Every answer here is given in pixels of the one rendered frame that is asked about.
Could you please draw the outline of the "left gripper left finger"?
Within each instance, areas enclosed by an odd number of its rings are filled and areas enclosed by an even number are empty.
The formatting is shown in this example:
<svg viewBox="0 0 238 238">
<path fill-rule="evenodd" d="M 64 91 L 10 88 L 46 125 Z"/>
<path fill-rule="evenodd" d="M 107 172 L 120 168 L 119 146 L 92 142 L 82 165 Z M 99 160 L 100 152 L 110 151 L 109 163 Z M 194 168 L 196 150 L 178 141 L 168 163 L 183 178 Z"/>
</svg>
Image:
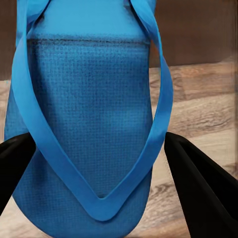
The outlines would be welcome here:
<svg viewBox="0 0 238 238">
<path fill-rule="evenodd" d="M 0 144 L 0 216 L 35 151 L 36 142 L 29 132 Z"/>
</svg>

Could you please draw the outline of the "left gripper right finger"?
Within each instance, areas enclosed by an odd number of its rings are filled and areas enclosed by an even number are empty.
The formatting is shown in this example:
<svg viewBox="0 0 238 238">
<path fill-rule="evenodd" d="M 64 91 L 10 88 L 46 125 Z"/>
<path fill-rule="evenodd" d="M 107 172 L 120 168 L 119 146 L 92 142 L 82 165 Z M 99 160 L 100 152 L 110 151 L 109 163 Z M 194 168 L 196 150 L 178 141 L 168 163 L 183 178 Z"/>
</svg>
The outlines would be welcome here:
<svg viewBox="0 0 238 238">
<path fill-rule="evenodd" d="M 164 151 L 191 238 L 238 238 L 238 180 L 180 135 Z"/>
</svg>

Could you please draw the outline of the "sandal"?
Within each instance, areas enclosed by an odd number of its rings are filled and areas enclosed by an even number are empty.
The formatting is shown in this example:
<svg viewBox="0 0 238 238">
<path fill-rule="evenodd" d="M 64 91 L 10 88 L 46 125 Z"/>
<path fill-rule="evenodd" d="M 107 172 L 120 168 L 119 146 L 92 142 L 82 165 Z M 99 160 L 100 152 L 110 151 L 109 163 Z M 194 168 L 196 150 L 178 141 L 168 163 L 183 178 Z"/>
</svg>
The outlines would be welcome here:
<svg viewBox="0 0 238 238">
<path fill-rule="evenodd" d="M 156 2 L 17 0 L 4 141 L 29 132 L 36 151 L 12 196 L 53 238 L 124 238 L 143 216 L 173 106 Z"/>
</svg>

